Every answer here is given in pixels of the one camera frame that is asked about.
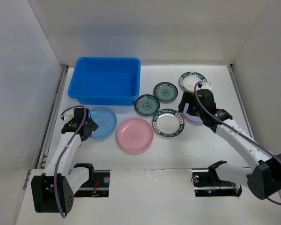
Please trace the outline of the purple plate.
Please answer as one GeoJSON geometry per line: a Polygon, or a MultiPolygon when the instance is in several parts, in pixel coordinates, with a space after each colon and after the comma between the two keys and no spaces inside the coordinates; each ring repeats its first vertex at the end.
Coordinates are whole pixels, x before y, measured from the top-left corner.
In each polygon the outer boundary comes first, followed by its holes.
{"type": "Polygon", "coordinates": [[[195,124],[203,124],[202,120],[198,116],[184,117],[184,118],[195,124]]]}

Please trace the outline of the green rimmed white plate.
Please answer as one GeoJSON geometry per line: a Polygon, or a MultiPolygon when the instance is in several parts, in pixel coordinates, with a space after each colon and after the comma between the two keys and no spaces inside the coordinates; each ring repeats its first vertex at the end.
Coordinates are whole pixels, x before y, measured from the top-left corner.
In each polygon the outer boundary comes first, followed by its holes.
{"type": "Polygon", "coordinates": [[[185,121],[178,111],[161,109],[153,116],[152,126],[160,136],[173,138],[182,133],[185,121]]]}
{"type": "Polygon", "coordinates": [[[183,73],[179,78],[180,87],[187,92],[193,92],[197,82],[207,82],[207,79],[202,74],[193,71],[183,73]]]}

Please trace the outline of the light blue plate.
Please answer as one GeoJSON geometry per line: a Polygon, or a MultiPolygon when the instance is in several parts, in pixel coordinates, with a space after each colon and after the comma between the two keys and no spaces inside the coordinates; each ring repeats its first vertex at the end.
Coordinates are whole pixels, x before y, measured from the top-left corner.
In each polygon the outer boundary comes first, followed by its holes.
{"type": "Polygon", "coordinates": [[[89,115],[98,125],[96,131],[90,136],[92,139],[104,139],[112,134],[117,125],[117,118],[111,109],[107,107],[93,108],[89,115]]]}

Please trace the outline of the teal patterned small plate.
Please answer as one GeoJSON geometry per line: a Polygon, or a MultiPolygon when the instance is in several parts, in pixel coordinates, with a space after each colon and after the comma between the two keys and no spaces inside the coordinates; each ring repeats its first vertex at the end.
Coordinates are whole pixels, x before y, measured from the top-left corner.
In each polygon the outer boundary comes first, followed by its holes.
{"type": "Polygon", "coordinates": [[[160,102],[155,96],[144,94],[136,99],[134,108],[142,116],[153,116],[159,111],[160,102]]]}
{"type": "Polygon", "coordinates": [[[178,89],[170,82],[161,82],[154,87],[153,94],[159,101],[172,102],[178,97],[178,89]]]}

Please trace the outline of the pink plate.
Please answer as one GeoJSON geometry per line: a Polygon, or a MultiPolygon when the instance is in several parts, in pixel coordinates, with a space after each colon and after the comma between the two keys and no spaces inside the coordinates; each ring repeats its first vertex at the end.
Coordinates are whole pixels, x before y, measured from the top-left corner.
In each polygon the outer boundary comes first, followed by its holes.
{"type": "Polygon", "coordinates": [[[152,143],[154,132],[144,119],[131,118],[123,121],[117,130],[119,145],[130,153],[141,153],[152,143]]]}

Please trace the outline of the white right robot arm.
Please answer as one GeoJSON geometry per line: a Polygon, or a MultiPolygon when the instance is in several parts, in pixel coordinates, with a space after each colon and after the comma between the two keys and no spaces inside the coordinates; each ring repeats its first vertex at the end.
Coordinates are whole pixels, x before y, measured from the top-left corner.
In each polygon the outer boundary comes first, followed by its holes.
{"type": "Polygon", "coordinates": [[[232,115],[218,109],[212,91],[185,91],[178,111],[200,117],[206,127],[229,143],[248,164],[247,168],[243,168],[218,161],[199,177],[198,187],[232,182],[249,188],[260,200],[268,199],[281,190],[281,154],[275,155],[264,149],[239,127],[232,115]]]}

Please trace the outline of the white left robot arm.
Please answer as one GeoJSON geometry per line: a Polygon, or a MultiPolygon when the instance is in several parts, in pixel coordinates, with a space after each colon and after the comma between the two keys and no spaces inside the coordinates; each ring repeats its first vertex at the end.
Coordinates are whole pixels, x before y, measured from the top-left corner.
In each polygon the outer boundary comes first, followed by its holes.
{"type": "Polygon", "coordinates": [[[59,213],[65,218],[73,207],[74,195],[79,188],[96,180],[91,163],[72,165],[72,161],[82,142],[93,135],[98,125],[82,105],[66,109],[61,113],[61,119],[65,124],[58,147],[42,174],[32,178],[31,190],[37,213],[59,213]]]}

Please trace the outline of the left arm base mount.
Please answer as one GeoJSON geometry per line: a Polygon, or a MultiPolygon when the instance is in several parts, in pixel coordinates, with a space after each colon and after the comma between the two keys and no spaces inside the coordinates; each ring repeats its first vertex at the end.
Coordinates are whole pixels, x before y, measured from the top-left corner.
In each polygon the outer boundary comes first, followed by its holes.
{"type": "Polygon", "coordinates": [[[74,197],[109,197],[110,175],[110,170],[95,170],[94,179],[85,182],[74,194],[74,197]]]}

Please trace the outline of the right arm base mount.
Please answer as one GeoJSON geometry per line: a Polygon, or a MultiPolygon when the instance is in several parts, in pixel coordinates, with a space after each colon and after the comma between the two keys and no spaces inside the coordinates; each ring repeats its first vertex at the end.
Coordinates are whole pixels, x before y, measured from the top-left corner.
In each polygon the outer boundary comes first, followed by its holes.
{"type": "Polygon", "coordinates": [[[240,185],[214,179],[206,168],[192,169],[191,182],[196,197],[239,197],[242,194],[240,185]]]}

